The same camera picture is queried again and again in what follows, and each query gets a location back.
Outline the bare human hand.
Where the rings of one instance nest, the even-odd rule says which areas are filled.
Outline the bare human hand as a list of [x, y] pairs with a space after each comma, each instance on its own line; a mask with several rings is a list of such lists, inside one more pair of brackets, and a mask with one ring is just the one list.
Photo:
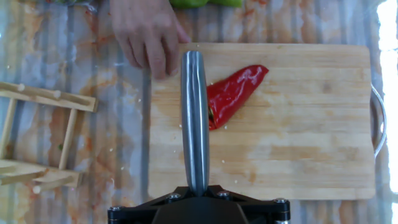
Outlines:
[[161, 80], [178, 72], [179, 44], [190, 38], [168, 0], [110, 0], [113, 31], [133, 67]]

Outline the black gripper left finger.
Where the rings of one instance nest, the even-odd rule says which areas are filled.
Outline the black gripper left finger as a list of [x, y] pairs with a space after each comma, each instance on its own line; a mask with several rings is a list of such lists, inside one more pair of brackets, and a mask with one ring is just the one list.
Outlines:
[[173, 192], [136, 207], [112, 206], [108, 208], [108, 224], [152, 223], [156, 213], [165, 205], [193, 197], [189, 187], [177, 187]]

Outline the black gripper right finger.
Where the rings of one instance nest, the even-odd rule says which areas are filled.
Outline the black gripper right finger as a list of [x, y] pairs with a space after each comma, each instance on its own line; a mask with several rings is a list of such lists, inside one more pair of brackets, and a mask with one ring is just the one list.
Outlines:
[[285, 198], [259, 200], [219, 185], [209, 186], [206, 196], [221, 223], [290, 223], [290, 201]]

